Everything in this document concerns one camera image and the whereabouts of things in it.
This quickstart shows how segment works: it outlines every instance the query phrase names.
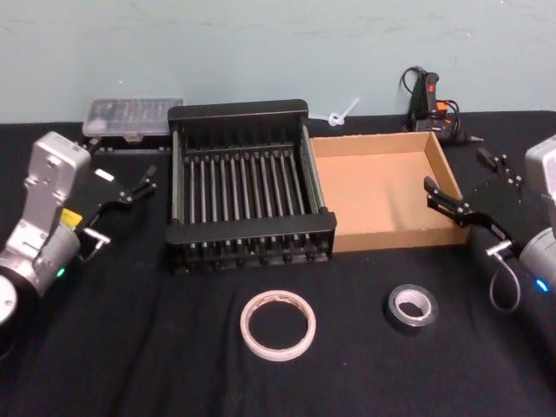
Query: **cardboard tray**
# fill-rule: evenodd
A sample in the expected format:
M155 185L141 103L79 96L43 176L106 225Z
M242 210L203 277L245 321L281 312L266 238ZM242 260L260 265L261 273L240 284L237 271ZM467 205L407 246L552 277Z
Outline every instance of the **cardboard tray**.
M325 203L338 220L334 252L466 242L467 229L427 207L427 175L461 198L434 134L319 137L311 143Z

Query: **tape roll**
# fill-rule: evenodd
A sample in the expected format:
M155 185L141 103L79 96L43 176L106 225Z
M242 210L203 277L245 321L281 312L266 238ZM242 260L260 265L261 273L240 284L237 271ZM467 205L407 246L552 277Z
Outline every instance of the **tape roll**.
M264 347L255 340L249 331L249 321L253 313L269 302L287 302L292 304L297 307L307 319L307 332L295 346L286 349ZM307 351L309 346L311 346L314 334L316 333L316 318L314 317L311 306L299 295L290 293L289 291L272 290L256 295L245 305L240 318L240 328L242 330L243 340L251 352L267 361L284 362L291 361L301 356Z
M408 314L402 304L413 304L420 314ZM438 317L438 305L433 295L423 287L405 284L394 288L388 296L387 318L403 334L417 334Z

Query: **small black part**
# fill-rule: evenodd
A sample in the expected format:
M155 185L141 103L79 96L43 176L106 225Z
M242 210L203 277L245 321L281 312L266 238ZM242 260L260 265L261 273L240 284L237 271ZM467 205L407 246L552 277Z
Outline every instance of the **small black part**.
M135 187L131 189L129 194L131 195L132 202L138 202L155 191L156 184L154 184L152 181L152 177L155 175L155 173L156 166L151 165L147 169L147 172L145 172L145 175L141 178L141 180L139 180L139 183L137 183Z
M440 211L443 215L447 215L455 220L455 217L461 217L464 213L470 211L468 208L465 208L463 201L456 200L442 191L430 176L425 177L424 187L426 192L428 192L428 207Z
M91 155L94 155L100 149L102 142L103 139L101 137L93 137L89 139L87 143L84 144L84 148Z
M498 170L498 164L494 160L493 154L491 154L484 146L477 149L477 161L480 165L486 169L490 169L492 172L496 172Z

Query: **white zip tie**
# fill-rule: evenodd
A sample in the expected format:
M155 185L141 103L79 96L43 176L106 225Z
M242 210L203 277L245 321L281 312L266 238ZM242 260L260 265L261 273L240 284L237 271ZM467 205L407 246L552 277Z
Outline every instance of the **white zip tie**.
M328 124L330 126L341 126L341 125L344 124L345 119L349 115L349 113L351 113L353 111L353 109L355 109L355 106L357 105L357 103L359 101L360 101L359 97L356 98L349 105L349 107L344 110L344 112L342 114L332 112L328 116L323 116L323 115L313 115L313 114L309 113L309 119L324 120L325 122L328 122Z

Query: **black tablecloth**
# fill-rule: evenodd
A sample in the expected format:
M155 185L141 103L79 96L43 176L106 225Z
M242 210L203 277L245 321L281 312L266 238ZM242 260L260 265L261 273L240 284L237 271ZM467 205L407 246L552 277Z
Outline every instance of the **black tablecloth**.
M521 172L526 149L556 133L551 112L462 117ZM310 131L388 133L401 123L399 116L351 117L338 128L311 122ZM31 144L52 129L81 137L76 123L0 126L2 242L21 214ZM464 194L488 177L475 150L446 150ZM151 163L159 168L156 197L131 215L104 219L99 227L111 247L69 266L42 299L28 344L0 363L5 415L556 415L556 311L531 277L521 275L521 310L507 316L490 306L487 265L469 247L173 276L163 256L168 153L94 159L128 185ZM402 283L427 288L439 305L439 319L417 337L397 333L382 312ZM239 329L245 303L277 288L304 297L317 318L313 345L284 363L251 354ZM281 313L257 319L261 337L296 336L297 316Z

